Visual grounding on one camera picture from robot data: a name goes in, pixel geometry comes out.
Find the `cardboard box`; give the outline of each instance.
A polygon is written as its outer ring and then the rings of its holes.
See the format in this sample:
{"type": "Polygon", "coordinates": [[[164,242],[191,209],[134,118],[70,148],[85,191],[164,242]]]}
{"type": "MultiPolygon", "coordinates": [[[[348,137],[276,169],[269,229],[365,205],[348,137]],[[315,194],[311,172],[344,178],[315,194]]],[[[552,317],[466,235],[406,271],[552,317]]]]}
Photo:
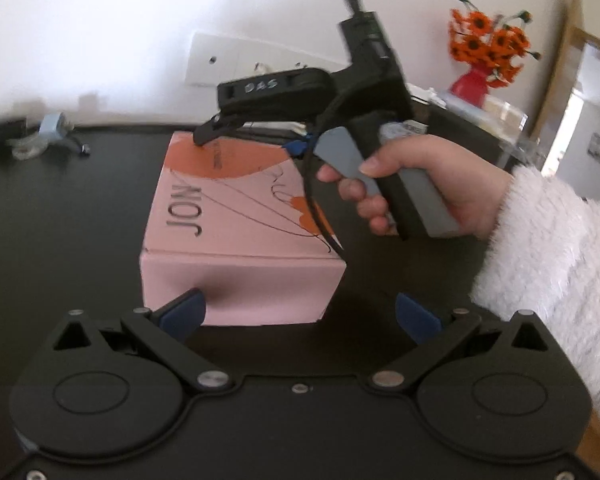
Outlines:
{"type": "Polygon", "coordinates": [[[283,148],[173,135],[140,256],[144,304],[191,287],[205,324],[264,325],[322,317],[344,262],[318,234],[302,178],[283,148]]]}

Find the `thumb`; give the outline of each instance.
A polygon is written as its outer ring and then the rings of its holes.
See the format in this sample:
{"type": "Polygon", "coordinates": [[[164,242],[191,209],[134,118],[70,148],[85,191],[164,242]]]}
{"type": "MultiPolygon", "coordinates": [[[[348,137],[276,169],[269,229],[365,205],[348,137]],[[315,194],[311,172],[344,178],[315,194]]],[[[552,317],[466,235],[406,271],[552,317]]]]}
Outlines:
{"type": "Polygon", "coordinates": [[[411,136],[394,139],[365,160],[360,173],[372,178],[389,176],[400,168],[429,169],[433,164],[435,137],[411,136]]]}

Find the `white fuzzy sleeve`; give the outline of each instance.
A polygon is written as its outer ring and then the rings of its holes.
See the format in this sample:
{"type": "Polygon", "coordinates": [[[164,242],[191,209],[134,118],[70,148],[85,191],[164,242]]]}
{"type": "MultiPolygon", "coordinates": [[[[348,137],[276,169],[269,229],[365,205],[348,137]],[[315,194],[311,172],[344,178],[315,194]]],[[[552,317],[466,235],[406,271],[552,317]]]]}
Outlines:
{"type": "Polygon", "coordinates": [[[600,203],[517,168],[472,300],[504,319],[536,311],[600,413],[600,203]]]}

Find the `human hand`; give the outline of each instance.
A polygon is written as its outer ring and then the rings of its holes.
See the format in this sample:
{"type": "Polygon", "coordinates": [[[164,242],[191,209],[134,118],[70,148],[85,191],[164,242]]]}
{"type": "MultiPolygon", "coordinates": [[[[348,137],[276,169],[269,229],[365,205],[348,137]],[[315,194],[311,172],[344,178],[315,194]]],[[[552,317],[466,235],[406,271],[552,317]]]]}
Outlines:
{"type": "MultiPolygon", "coordinates": [[[[395,139],[385,144],[360,166],[371,178],[388,176],[400,168],[426,170],[449,212],[460,225],[458,236],[473,234],[486,239],[495,228],[500,205],[512,177],[457,144],[432,135],[395,139]]],[[[367,196],[360,180],[343,178],[327,164],[317,173],[322,182],[338,182],[344,200],[358,203],[358,214],[369,221],[377,235],[394,234],[381,195],[367,196]]]]}

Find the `wall outlet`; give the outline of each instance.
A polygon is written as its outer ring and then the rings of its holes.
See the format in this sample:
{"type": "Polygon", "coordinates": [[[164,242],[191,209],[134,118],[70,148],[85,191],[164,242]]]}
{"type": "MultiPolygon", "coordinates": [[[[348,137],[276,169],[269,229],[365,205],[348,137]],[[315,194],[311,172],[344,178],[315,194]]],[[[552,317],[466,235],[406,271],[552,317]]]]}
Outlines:
{"type": "Polygon", "coordinates": [[[196,32],[191,44],[185,83],[216,86],[257,73],[307,66],[336,72],[345,68],[346,64],[263,41],[196,32]]]}

